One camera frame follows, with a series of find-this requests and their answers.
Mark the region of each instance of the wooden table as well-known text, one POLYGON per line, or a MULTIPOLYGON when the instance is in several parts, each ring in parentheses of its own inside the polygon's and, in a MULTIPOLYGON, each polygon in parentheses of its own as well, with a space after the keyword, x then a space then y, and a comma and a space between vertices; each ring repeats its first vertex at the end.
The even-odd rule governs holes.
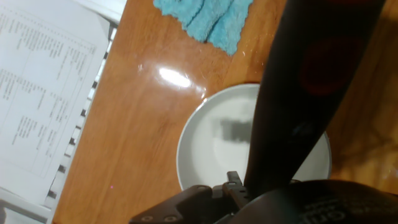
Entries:
MULTIPOLYGON (((53 222, 127 223, 179 193, 175 154, 185 122, 204 98, 260 81, 283 8, 255 0, 229 57, 189 38, 152 1, 128 1, 53 222), (193 84, 174 86, 161 68, 193 84)), ((328 134, 332 178, 398 194, 398 1, 387 1, 328 134)))

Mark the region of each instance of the black object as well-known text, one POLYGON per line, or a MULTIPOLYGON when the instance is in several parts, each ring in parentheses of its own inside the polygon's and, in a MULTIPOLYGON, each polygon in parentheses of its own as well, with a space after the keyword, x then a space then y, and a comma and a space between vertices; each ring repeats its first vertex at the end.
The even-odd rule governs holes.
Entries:
POLYGON ((236 172, 133 217, 135 223, 398 223, 398 199, 370 187, 292 177, 337 110, 385 0, 288 0, 254 115, 244 185, 236 172))
POLYGON ((252 200, 237 172, 210 188, 196 185, 136 215, 130 224, 321 224, 398 222, 398 197, 339 180, 293 181, 252 200))
POLYGON ((261 81, 245 186, 287 185, 332 119, 384 0, 288 0, 261 81))

